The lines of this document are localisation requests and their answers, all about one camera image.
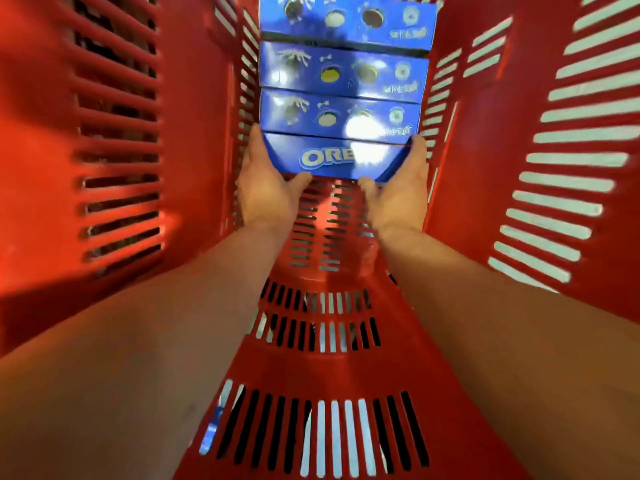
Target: skin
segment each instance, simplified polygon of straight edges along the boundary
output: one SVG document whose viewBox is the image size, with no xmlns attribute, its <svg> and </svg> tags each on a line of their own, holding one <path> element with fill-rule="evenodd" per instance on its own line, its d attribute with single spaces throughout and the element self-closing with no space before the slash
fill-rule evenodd
<svg viewBox="0 0 640 480">
<path fill-rule="evenodd" d="M 635 476 L 640 327 L 511 281 L 422 234 L 425 161 L 415 137 L 382 193 L 359 182 L 420 322 L 532 476 Z M 238 181 L 244 228 L 2 359 L 0 478 L 171 478 L 310 180 L 285 183 L 254 127 Z"/>
</svg>

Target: person's left hand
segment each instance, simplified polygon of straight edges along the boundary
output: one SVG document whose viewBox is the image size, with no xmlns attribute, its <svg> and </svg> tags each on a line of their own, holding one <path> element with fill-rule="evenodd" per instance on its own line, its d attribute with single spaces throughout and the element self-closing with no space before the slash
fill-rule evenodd
<svg viewBox="0 0 640 480">
<path fill-rule="evenodd" d="M 298 215 L 300 195 L 311 179 L 311 174 L 304 172 L 285 182 L 269 159 L 260 126 L 254 124 L 238 176 L 244 225 L 286 227 L 289 231 Z"/>
</svg>

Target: forearm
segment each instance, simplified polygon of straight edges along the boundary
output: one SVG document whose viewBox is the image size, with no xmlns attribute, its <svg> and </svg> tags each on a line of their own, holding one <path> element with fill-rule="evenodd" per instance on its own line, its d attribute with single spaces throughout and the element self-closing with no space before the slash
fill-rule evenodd
<svg viewBox="0 0 640 480">
<path fill-rule="evenodd" d="M 380 238 L 421 322 L 535 477 L 629 475 L 640 440 L 637 325 L 514 282 L 427 235 Z"/>
<path fill-rule="evenodd" d="M 169 478 L 288 231 L 245 227 L 5 357 L 0 477 Z M 33 451 L 49 457 L 33 461 Z"/>
</svg>

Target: red plastic surface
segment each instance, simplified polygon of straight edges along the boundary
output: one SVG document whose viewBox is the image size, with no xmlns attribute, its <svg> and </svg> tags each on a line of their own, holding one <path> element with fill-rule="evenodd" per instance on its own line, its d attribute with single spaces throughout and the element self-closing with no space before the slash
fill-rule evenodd
<svg viewBox="0 0 640 480">
<path fill-rule="evenodd" d="M 257 117 L 258 0 L 82 1 L 88 7 L 84 11 L 74 9 L 73 0 L 0 0 L 0 355 L 123 286 L 197 256 L 241 225 L 234 190 L 243 144 Z M 640 227 L 629 218 L 640 210 L 637 138 L 533 142 L 544 131 L 637 122 L 633 111 L 540 122 L 551 109 L 636 93 L 631 85 L 547 100 L 553 89 L 637 68 L 637 59 L 630 59 L 556 79 L 560 67 L 638 39 L 634 32 L 563 55 L 569 43 L 638 15 L 638 7 L 630 7 L 574 33 L 576 19 L 616 0 L 583 6 L 581 1 L 444 0 L 423 104 L 424 119 L 431 121 L 421 128 L 427 131 L 433 154 L 430 181 L 435 181 L 426 230 L 479 262 L 497 258 L 540 284 L 638 320 L 633 290 Z M 474 45 L 482 33 L 510 17 L 510 24 Z M 501 37 L 503 44 L 468 60 Z M 496 55 L 495 64 L 463 76 Z M 436 78 L 443 70 L 449 72 Z M 436 84 L 440 88 L 432 90 Z M 443 110 L 431 112 L 441 104 L 446 104 Z M 439 116 L 439 121 L 432 119 Z M 542 151 L 630 157 L 615 168 L 527 163 L 528 154 Z M 615 186 L 596 192 L 532 184 L 519 180 L 523 171 L 611 179 Z M 600 203 L 603 210 L 586 216 L 544 208 L 514 200 L 516 190 Z M 521 223 L 507 217 L 507 209 L 580 225 L 591 235 L 576 239 Z M 567 260 L 544 246 L 517 241 L 500 232 L 503 225 L 580 251 L 580 258 Z M 494 249 L 496 241 L 567 271 L 568 280 L 560 282 L 522 258 L 505 256 Z M 263 314 L 273 325 L 263 325 L 260 332 Z M 372 338 L 372 317 L 379 346 Z M 300 349 L 303 322 L 307 335 Z M 313 350 L 307 341 L 311 323 L 316 325 Z M 348 334 L 344 344 L 340 324 Z M 338 452 L 346 477 L 347 400 L 356 416 L 359 476 L 366 476 L 359 399 L 367 405 L 376 476 L 384 475 L 384 458 L 400 477 L 526 477 L 388 278 L 366 227 L 362 195 L 351 182 L 321 180 L 305 192 L 299 218 L 260 299 L 257 320 L 228 377 L 234 385 L 212 448 L 204 456 L 198 453 L 216 402 L 178 478 L 299 476 L 306 401 L 312 405 L 309 476 L 317 473 L 318 401 L 326 404 L 326 476 L 334 473 L 330 407 L 338 401 Z M 231 405 L 240 385 L 246 394 L 234 413 Z M 257 407 L 253 419 L 247 419 L 254 391 Z M 419 424 L 417 435 L 401 402 L 404 391 Z M 265 416 L 261 457 L 252 465 L 267 393 L 273 403 Z M 280 397 L 284 420 L 279 422 Z M 388 397 L 395 398 L 399 429 L 394 429 Z M 374 421 L 376 399 L 390 444 L 386 453 Z M 298 422 L 290 428 L 292 404 L 297 404 Z M 228 428 L 232 415 L 233 429 Z M 277 428 L 282 434 L 274 440 Z M 217 458 L 225 435 L 227 449 Z M 410 466 L 406 456 L 401 458 L 400 436 Z"/>
</svg>

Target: blue box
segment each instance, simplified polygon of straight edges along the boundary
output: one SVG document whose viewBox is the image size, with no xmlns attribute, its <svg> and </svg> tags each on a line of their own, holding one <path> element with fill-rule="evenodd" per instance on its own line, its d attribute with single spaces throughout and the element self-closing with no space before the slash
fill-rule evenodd
<svg viewBox="0 0 640 480">
<path fill-rule="evenodd" d="M 288 43 L 260 44 L 260 85 L 422 103 L 428 59 Z"/>
<path fill-rule="evenodd" d="M 420 105 L 263 89 L 260 126 L 270 133 L 406 144 L 420 122 Z"/>
<path fill-rule="evenodd" d="M 265 39 L 424 51 L 433 44 L 437 8 L 403 0 L 260 0 L 259 12 Z"/>
<path fill-rule="evenodd" d="M 387 182 L 406 156 L 409 146 L 344 139 L 263 133 L 269 158 L 281 173 L 309 171 L 320 177 L 372 177 Z"/>
</svg>

